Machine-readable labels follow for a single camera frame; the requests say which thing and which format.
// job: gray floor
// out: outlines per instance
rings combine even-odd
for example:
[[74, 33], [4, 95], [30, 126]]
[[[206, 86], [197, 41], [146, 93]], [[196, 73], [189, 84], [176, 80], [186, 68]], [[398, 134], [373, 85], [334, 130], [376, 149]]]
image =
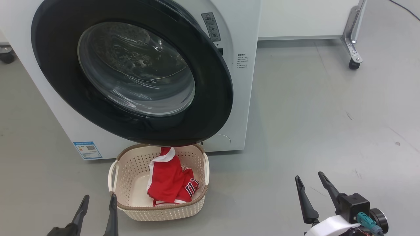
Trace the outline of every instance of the gray floor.
[[[246, 149], [210, 156], [210, 190], [191, 218], [136, 222], [120, 235], [302, 235], [294, 177], [323, 220], [333, 204], [317, 178], [387, 214], [389, 235], [418, 235], [420, 22], [370, 0], [351, 71], [340, 42], [261, 42]], [[46, 235], [85, 194], [82, 235], [103, 235], [111, 161], [83, 161], [19, 61], [0, 65], [0, 229]]]

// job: washing machine door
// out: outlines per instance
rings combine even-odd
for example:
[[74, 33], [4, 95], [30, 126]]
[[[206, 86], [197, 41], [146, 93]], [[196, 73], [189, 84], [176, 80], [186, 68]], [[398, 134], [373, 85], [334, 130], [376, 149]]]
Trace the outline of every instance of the washing machine door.
[[221, 54], [172, 1], [45, 0], [31, 34], [56, 92], [125, 139], [194, 144], [230, 115], [232, 82]]

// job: brown basket rim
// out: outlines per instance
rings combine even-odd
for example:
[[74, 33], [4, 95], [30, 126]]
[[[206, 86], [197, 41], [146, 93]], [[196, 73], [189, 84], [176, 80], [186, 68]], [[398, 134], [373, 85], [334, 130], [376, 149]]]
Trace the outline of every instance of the brown basket rim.
[[[121, 159], [121, 157], [124, 154], [126, 154], [128, 151], [131, 151], [131, 150], [136, 149], [136, 148], [148, 147], [148, 146], [151, 146], [151, 145], [148, 145], [148, 144], [136, 144], [136, 145], [130, 146], [130, 147], [124, 149], [118, 155], [117, 161], [119, 161]], [[205, 154], [204, 149], [200, 145], [193, 144], [192, 146], [195, 146], [196, 148], [198, 148], [201, 151], [202, 154]], [[207, 193], [207, 190], [208, 190], [208, 184], [206, 184], [204, 186], [203, 192], [201, 193], [201, 195], [197, 199], [195, 199], [195, 200], [193, 200], [191, 202], [181, 203], [181, 204], [177, 204], [177, 205], [160, 206], [160, 207], [129, 207], [129, 206], [126, 206], [126, 205], [121, 204], [118, 201], [118, 198], [117, 198], [117, 207], [121, 208], [122, 210], [138, 210], [138, 211], [169, 210], [169, 209], [176, 209], [176, 208], [181, 208], [181, 207], [187, 207], [187, 206], [194, 205], [197, 202], [199, 202], [201, 199], [203, 199], [204, 196]]]

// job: black cable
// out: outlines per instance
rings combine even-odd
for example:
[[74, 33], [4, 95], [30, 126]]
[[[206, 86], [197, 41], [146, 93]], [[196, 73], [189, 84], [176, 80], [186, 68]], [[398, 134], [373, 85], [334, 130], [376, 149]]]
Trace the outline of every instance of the black cable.
[[418, 18], [412, 11], [410, 11], [410, 10], [408, 10], [406, 7], [404, 7], [403, 5], [401, 5], [401, 4], [399, 4], [399, 3], [396, 3], [396, 2], [394, 2], [393, 0], [389, 0], [390, 2], [392, 2], [392, 3], [395, 3], [395, 4], [397, 4], [398, 6], [400, 6], [400, 7], [402, 7], [402, 8], [404, 8], [406, 11], [408, 11], [408, 12], [410, 12], [417, 20], [419, 20], [420, 21], [420, 18]]

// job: warning label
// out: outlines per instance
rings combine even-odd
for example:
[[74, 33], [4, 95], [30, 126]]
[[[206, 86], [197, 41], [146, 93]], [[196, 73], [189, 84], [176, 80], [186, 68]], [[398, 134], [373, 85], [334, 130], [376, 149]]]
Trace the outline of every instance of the warning label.
[[80, 155], [85, 160], [102, 158], [101, 154], [99, 153], [98, 149], [96, 148], [93, 142], [74, 142], [74, 146], [76, 146]]
[[206, 24], [211, 41], [220, 41], [219, 28], [217, 27], [213, 12], [203, 13], [201, 16], [203, 17], [204, 23]]
[[236, 63], [236, 68], [247, 68], [248, 67], [249, 56], [246, 54], [238, 54], [238, 61]]

